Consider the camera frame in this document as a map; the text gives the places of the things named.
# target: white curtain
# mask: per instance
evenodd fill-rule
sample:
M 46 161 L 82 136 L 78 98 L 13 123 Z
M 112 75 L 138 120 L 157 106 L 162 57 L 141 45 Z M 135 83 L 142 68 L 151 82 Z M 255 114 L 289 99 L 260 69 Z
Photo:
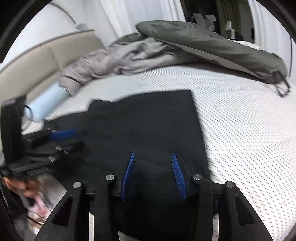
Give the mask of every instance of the white curtain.
M 291 65 L 290 35 L 281 23 L 256 0 L 248 0 L 253 16 L 255 44 L 281 57 L 289 73 Z
M 87 22 L 105 46 L 137 32 L 141 21 L 185 21 L 180 0 L 82 0 Z

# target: leather headboard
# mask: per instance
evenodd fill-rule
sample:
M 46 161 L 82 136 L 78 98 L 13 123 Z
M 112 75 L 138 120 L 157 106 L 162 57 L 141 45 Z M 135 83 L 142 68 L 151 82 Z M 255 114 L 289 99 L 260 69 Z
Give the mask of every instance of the leather headboard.
M 99 48 L 104 45 L 94 31 L 83 31 L 29 49 L 0 71 L 0 103 L 24 94 L 30 102 L 55 82 L 62 68 Z

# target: white bed sheet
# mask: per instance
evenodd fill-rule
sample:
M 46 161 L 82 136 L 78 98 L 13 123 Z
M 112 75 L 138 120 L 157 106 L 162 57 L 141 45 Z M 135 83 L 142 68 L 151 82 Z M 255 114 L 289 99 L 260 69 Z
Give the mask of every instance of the white bed sheet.
M 115 76 L 85 86 L 47 119 L 87 110 L 92 99 L 116 101 L 153 91 L 190 89 L 198 109 L 211 178 L 232 180 L 274 241 L 296 222 L 296 90 L 279 97 L 272 86 L 212 64 L 170 66 Z M 42 127 L 35 124 L 28 131 Z M 218 217 L 213 240 L 218 240 Z

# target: black fabric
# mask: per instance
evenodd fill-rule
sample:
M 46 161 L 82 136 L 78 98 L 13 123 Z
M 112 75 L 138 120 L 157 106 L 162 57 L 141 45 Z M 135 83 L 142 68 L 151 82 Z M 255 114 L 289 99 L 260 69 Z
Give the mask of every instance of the black fabric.
M 86 147 L 57 162 L 56 178 L 69 188 L 83 182 L 92 193 L 98 177 L 126 168 L 132 152 L 135 176 L 129 199 L 115 202 L 119 230 L 141 241 L 183 240 L 189 233 L 195 198 L 190 176 L 210 178 L 202 132 L 190 91 L 155 92 L 115 103 L 95 100 L 88 112 L 45 123 L 75 128 Z M 171 159 L 177 153 L 189 198 L 178 193 Z

